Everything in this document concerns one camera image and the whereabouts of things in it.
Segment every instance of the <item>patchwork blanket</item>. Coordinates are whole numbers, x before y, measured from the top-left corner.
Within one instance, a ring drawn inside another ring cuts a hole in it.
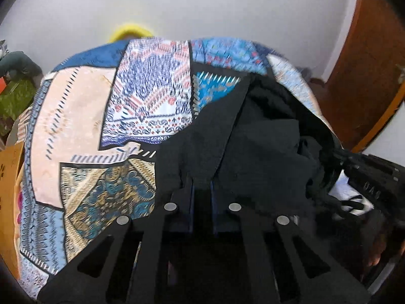
[[[201,64],[218,73],[200,71]],[[20,284],[32,297],[119,215],[153,210],[159,143],[230,92],[244,72],[274,75],[323,120],[293,65],[233,38],[119,41],[72,56],[44,77],[19,126]]]

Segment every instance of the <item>cardboard box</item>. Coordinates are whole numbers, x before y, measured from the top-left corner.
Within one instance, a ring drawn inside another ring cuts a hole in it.
[[[0,255],[15,278],[18,278],[18,256],[14,245],[15,182],[22,165],[24,143],[0,151]]]

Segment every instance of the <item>black fabric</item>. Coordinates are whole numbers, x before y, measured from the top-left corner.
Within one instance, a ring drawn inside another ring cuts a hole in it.
[[[248,74],[161,144],[156,205],[168,202],[188,175],[197,190],[209,190],[212,182],[218,214],[242,201],[269,214],[310,214],[306,186],[319,173],[325,175],[319,151],[335,144],[327,126],[287,89],[269,77]]]
[[[169,257],[176,278],[162,303],[252,303],[242,243],[183,242],[171,248]]]

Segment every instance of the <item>gold patterned fabric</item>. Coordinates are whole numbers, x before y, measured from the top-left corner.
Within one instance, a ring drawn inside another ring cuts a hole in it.
[[[109,168],[62,165],[67,260],[122,214],[148,215],[155,201],[154,163],[129,159]]]

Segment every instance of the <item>brown door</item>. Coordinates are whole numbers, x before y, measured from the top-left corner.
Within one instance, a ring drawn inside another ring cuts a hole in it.
[[[325,92],[315,95],[343,146],[352,149],[398,92],[405,28],[387,0],[358,0],[353,23]]]

